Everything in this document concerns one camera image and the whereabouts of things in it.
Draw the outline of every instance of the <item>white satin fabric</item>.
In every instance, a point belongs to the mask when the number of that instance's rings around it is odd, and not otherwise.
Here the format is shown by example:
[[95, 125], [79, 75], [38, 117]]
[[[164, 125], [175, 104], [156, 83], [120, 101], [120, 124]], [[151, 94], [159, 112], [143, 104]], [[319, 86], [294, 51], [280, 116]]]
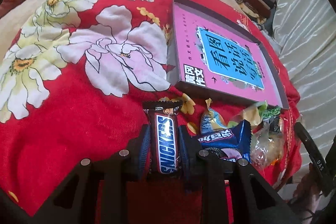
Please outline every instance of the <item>white satin fabric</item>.
[[[328, 0], [277, 0], [273, 30], [280, 60], [299, 91], [305, 128], [325, 157], [336, 133], [336, 13]], [[302, 167], [310, 158], [301, 146]]]

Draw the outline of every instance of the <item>pink book cover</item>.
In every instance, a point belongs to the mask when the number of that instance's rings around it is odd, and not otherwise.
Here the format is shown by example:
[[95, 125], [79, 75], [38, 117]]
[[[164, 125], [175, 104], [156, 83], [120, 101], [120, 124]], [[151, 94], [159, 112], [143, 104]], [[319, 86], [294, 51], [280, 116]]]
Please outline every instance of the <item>pink book cover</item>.
[[201, 97], [226, 100], [231, 95], [232, 102], [246, 99], [243, 103], [249, 105], [266, 100], [288, 108], [267, 51], [241, 22], [233, 23], [189, 0], [174, 0], [173, 16], [176, 41], [167, 58], [168, 67], [175, 68], [168, 73], [172, 84]]

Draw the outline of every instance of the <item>oreo cookie package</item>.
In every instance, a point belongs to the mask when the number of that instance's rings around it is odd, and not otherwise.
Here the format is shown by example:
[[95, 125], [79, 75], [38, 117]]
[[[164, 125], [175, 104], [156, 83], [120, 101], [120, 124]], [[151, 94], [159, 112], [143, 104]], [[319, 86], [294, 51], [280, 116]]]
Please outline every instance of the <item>oreo cookie package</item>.
[[251, 124], [242, 120], [237, 126], [195, 137], [202, 148], [224, 160], [237, 161], [244, 158], [251, 162]]

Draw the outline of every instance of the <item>candy wrapper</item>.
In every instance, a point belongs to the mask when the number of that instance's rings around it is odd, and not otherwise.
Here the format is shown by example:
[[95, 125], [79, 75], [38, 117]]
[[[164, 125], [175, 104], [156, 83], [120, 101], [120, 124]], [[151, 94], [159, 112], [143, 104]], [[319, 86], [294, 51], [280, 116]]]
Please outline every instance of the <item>candy wrapper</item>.
[[267, 109], [263, 113], [262, 116], [263, 127], [269, 125], [270, 132], [277, 132], [277, 133], [283, 132], [284, 122], [280, 117], [280, 110], [281, 108], [277, 106], [271, 109]]
[[180, 169], [176, 115], [182, 101], [144, 102], [142, 106], [151, 124], [149, 173], [172, 175]]
[[221, 159], [237, 161], [244, 158], [251, 161], [251, 125], [247, 120], [241, 121], [236, 127], [195, 138], [199, 140], [203, 149], [216, 153]]
[[235, 127], [240, 121], [247, 120], [251, 124], [252, 130], [263, 121], [263, 112], [267, 109], [267, 102], [256, 102], [255, 104], [243, 109], [238, 115], [231, 118], [227, 127]]
[[223, 117], [210, 107], [212, 100], [205, 100], [207, 110], [204, 111], [201, 117], [201, 134], [206, 135], [223, 129], [227, 129]]

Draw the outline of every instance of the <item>yellow flower print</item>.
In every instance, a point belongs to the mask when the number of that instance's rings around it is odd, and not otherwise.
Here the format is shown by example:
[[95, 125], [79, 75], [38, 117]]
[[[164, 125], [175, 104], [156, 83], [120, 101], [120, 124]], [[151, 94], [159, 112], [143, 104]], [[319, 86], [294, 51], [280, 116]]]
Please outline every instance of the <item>yellow flower print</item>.
[[153, 23], [160, 26], [160, 19], [156, 17], [153, 13], [149, 13], [145, 7], [137, 7], [137, 9], [140, 11], [141, 15], [148, 16], [153, 21]]
[[169, 44], [171, 37], [171, 30], [169, 28], [170, 28], [169, 24], [166, 24], [166, 26], [163, 26], [162, 28], [163, 34], [165, 35], [166, 38], [167, 45]]
[[7, 122], [12, 114], [17, 120], [27, 117], [27, 104], [41, 107], [50, 94], [44, 81], [55, 80], [61, 75], [60, 69], [67, 65], [56, 48], [69, 43], [69, 30], [62, 30], [62, 34], [54, 39], [54, 30], [43, 28], [50, 34], [40, 36], [40, 40], [33, 35], [20, 35], [0, 66], [1, 123]]
[[146, 10], [145, 7], [137, 7], [137, 9], [140, 11], [140, 14], [143, 16], [148, 15], [148, 11]]
[[195, 102], [185, 93], [182, 94], [182, 97], [177, 97], [174, 99], [169, 99], [168, 97], [162, 97], [159, 99], [159, 101], [161, 102], [165, 102], [165, 101], [172, 101], [172, 102], [177, 102], [177, 101], [182, 101], [183, 105], [181, 107], [181, 112], [184, 114], [189, 114], [192, 115], [194, 114], [194, 105]]
[[197, 135], [198, 133], [198, 126], [196, 124], [194, 124], [193, 122], [188, 122], [187, 123], [187, 127], [189, 128], [189, 130], [194, 133], [195, 135]]
[[194, 114], [194, 105], [195, 102], [185, 93], [182, 94], [182, 98], [180, 98], [179, 100], [183, 101], [183, 105], [181, 108], [182, 113], [184, 114]]
[[11, 191], [8, 191], [8, 194], [16, 201], [16, 203], [19, 203], [19, 199], [17, 198], [16, 194]]
[[153, 13], [148, 13], [147, 15], [156, 25], [160, 26], [160, 19], [156, 17]]

